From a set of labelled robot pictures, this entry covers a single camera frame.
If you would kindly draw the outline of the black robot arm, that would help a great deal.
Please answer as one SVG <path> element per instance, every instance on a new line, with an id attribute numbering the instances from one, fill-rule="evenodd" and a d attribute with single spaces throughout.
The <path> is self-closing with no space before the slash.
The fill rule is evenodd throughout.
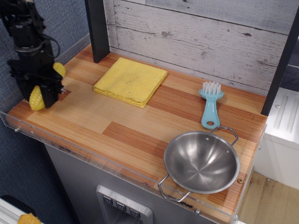
<path id="1" fill-rule="evenodd" d="M 65 92 L 62 80 L 65 68 L 56 63 L 54 38 L 44 34 L 44 19 L 32 0 L 2 0 L 0 18 L 14 41 L 17 60 L 8 60 L 10 73 L 15 78 L 23 97 L 30 103 L 38 102 L 50 108 Z"/>

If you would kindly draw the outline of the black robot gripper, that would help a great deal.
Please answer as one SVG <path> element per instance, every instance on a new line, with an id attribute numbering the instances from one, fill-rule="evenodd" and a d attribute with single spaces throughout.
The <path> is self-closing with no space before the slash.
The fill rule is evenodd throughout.
<path id="1" fill-rule="evenodd" d="M 36 46 L 15 46 L 18 59 L 8 60 L 11 76 L 23 95 L 29 101 L 33 88 L 40 86 L 46 108 L 58 101 L 59 93 L 65 91 L 63 77 L 53 69 L 55 62 L 50 42 L 38 42 Z"/>

